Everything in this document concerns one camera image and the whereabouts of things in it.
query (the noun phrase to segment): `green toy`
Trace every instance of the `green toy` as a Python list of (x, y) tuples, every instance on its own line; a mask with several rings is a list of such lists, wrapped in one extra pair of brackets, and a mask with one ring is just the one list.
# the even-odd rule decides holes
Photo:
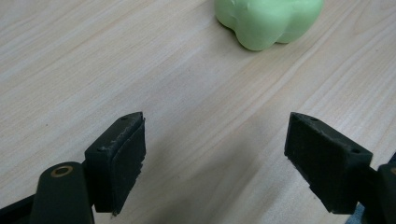
[(302, 36), (318, 17), (323, 0), (215, 0), (218, 20), (247, 49), (263, 50)]

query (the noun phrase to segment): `green foam object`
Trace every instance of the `green foam object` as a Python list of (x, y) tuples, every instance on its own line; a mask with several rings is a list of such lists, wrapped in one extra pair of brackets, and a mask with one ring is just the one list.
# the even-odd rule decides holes
[(218, 20), (247, 49), (263, 50), (302, 36), (317, 19), (323, 0), (215, 0)]

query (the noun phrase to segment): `wooden table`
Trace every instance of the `wooden table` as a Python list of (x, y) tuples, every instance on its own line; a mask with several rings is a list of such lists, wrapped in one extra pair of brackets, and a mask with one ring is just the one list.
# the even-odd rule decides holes
[(0, 206), (143, 111), (148, 154), (97, 223), (344, 223), (283, 155), (291, 111), (387, 162), (396, 144), (396, 1), (326, 1), (299, 40), (253, 52), (213, 1), (1, 1)]

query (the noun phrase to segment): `screw hole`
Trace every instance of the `screw hole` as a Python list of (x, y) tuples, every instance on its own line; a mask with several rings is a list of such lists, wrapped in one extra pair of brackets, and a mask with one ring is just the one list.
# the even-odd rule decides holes
[(73, 171), (73, 166), (61, 166), (54, 169), (50, 175), (52, 177), (62, 177), (64, 175), (68, 175)]

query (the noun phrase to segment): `light wood tabletop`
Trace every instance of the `light wood tabletop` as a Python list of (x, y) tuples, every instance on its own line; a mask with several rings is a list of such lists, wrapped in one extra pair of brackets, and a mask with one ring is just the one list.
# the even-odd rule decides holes
[(290, 112), (396, 150), (396, 1), (325, 1), (287, 45), (241, 47), (214, 1), (1, 1), (0, 207), (143, 111), (147, 156), (96, 223), (344, 223), (290, 161)]

